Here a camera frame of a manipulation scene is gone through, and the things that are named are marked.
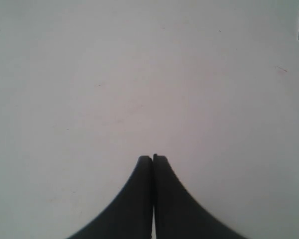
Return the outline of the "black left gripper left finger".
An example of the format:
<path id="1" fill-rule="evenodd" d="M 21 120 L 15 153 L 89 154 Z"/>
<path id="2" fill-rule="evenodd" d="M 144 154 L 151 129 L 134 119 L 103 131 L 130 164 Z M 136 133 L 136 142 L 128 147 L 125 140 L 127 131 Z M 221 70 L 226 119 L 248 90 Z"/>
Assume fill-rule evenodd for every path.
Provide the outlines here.
<path id="1" fill-rule="evenodd" d="M 71 238 L 150 239 L 152 218 L 152 159 L 141 156 L 115 199 Z"/>

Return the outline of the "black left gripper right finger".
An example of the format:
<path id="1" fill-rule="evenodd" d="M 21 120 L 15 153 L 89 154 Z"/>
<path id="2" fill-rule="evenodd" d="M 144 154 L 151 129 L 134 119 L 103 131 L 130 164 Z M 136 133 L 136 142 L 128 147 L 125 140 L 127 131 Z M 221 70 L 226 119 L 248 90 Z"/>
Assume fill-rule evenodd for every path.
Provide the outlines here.
<path id="1" fill-rule="evenodd" d="M 158 239 L 242 239 L 189 194 L 165 156 L 153 156 L 154 217 Z"/>

